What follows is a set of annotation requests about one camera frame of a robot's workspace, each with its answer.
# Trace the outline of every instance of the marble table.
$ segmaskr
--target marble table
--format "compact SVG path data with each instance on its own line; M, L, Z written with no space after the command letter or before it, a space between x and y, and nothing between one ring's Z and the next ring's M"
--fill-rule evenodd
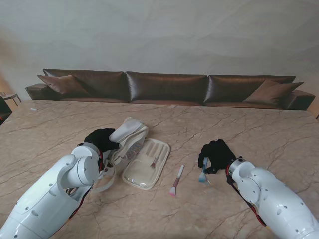
M90 193L53 239L273 238L226 183L224 171L209 175L209 186L198 183L197 156L217 138L236 156L273 172L319 218L319 124L306 111L26 101L0 127L0 226L60 157L90 132L118 128L128 116L171 146L159 180L144 191L118 178L109 190ZM174 198L168 191L182 164Z

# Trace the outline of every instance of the blue brush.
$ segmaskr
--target blue brush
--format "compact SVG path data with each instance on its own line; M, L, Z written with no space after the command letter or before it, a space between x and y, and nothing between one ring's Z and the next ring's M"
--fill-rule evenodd
M200 183L204 183L204 182L206 182L206 175L205 175L205 173L204 173L204 171L206 170L206 167L207 167L207 163L208 163L208 158L204 158L204 162L203 162L203 168L202 168L202 170L201 170L201 174L200 174L200 176L199 176L199 178L198 178L198 181L200 182Z

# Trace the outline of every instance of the pink brush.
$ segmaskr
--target pink brush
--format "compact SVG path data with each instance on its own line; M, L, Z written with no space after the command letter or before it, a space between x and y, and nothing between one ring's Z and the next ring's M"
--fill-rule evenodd
M163 151L163 148L164 148L164 145L162 145L162 147L161 147L161 149L160 149L160 151L159 151L158 156L154 159L153 163L151 164L151 166L150 166L151 168L155 168L155 165L156 165L156 163L158 162L158 159L159 159L159 157L160 157L161 152Z
M178 185L178 182L179 182L179 179L180 179L180 177L181 177L181 173L183 172L183 169L184 169L184 165L182 165L182 166L180 167L180 170L179 170L179 173L178 173L178 175L177 175L177 178L175 179L175 182L174 182L172 188L171 188L170 191L169 191L169 194L170 194L171 196L173 196L173 197L176 195L176 187L177 187L177 185Z

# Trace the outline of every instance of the chair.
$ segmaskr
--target chair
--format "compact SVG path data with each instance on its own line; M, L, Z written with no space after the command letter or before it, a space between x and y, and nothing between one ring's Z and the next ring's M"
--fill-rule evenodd
M7 105L5 100L0 96L0 125L8 118L12 113L12 110Z

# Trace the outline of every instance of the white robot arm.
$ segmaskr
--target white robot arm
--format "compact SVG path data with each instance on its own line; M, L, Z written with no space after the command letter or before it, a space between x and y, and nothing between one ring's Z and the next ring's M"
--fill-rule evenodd
M281 239L318 239L319 223L302 199L271 172L243 158L226 168L241 196L255 205L265 224Z
M56 233L98 179L100 154L95 145L82 143L62 157L18 200L0 239L47 239Z

